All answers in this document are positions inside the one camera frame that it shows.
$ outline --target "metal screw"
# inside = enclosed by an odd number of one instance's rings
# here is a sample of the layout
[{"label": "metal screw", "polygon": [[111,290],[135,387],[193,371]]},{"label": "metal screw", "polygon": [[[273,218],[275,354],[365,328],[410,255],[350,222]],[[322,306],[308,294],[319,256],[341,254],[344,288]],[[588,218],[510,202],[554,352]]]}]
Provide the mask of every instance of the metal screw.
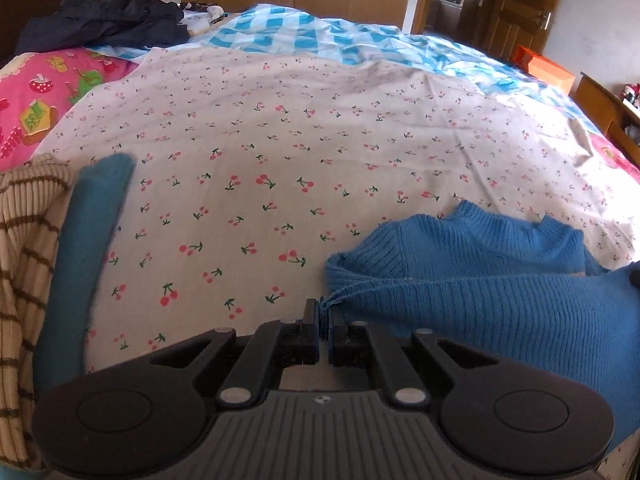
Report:
[{"label": "metal screw", "polygon": [[331,402],[331,397],[327,396],[327,395],[321,395],[318,396],[314,399],[314,402],[320,404],[321,406],[324,406],[325,404],[328,404],[329,402]]},{"label": "metal screw", "polygon": [[396,391],[396,400],[403,404],[420,404],[427,398],[427,393],[418,388],[401,388]]},{"label": "metal screw", "polygon": [[242,404],[251,399],[251,392],[246,388],[238,388],[233,386],[225,388],[220,392],[220,400],[227,404]]}]

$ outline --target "round pad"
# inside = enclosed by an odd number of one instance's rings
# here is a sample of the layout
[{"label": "round pad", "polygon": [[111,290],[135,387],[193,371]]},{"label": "round pad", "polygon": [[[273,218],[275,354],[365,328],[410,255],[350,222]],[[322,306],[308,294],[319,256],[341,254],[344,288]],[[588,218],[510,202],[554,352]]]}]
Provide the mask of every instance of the round pad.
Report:
[{"label": "round pad", "polygon": [[139,392],[111,390],[88,396],[78,407],[78,418],[89,430],[122,433],[144,424],[151,401]]},{"label": "round pad", "polygon": [[207,420],[193,378],[138,363],[65,384],[39,402],[33,434],[50,466],[80,478],[142,476],[193,447]]},{"label": "round pad", "polygon": [[599,394],[507,360],[464,370],[442,404],[440,424],[463,454],[521,476],[595,466],[613,433],[611,410]]},{"label": "round pad", "polygon": [[539,390],[506,394],[495,401],[494,410],[501,423],[524,433],[557,430],[569,417],[569,408],[562,399]]}]

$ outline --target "teal fabric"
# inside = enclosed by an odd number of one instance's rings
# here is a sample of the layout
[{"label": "teal fabric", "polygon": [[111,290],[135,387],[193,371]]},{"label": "teal fabric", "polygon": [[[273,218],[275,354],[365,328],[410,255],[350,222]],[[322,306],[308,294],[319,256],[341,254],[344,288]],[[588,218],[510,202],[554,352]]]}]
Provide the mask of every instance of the teal fabric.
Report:
[{"label": "teal fabric", "polygon": [[551,217],[533,224],[462,202],[443,220],[384,224],[329,258],[321,315],[340,304],[346,320],[402,336],[428,327],[586,384],[613,410],[615,446],[640,426],[635,268],[604,269],[581,231]]},{"label": "teal fabric", "polygon": [[[119,153],[79,172],[60,231],[47,313],[33,355],[36,400],[82,374],[91,299],[133,167],[133,159]],[[35,480],[42,475],[0,466],[0,480]]]}]

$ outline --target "sweater collar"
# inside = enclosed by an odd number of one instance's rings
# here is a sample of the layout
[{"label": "sweater collar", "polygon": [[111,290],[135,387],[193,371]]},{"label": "sweater collar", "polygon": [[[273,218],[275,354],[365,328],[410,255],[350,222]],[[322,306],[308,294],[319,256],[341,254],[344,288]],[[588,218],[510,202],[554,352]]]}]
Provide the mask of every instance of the sweater collar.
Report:
[{"label": "sweater collar", "polygon": [[567,249],[567,242],[581,250],[582,231],[545,215],[541,222],[491,214],[467,200],[460,202],[453,213],[444,218],[465,229],[476,241],[499,253],[530,257],[535,253],[555,253]]}]

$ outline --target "mushroom print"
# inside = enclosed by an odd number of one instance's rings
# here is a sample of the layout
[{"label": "mushroom print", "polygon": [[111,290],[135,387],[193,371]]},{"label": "mushroom print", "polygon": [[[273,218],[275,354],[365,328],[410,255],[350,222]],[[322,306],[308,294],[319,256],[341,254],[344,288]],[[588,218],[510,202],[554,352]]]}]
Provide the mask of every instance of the mushroom print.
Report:
[{"label": "mushroom print", "polygon": [[35,79],[29,81],[29,88],[39,94],[46,94],[53,90],[53,81],[47,79],[42,74],[38,74]]}]

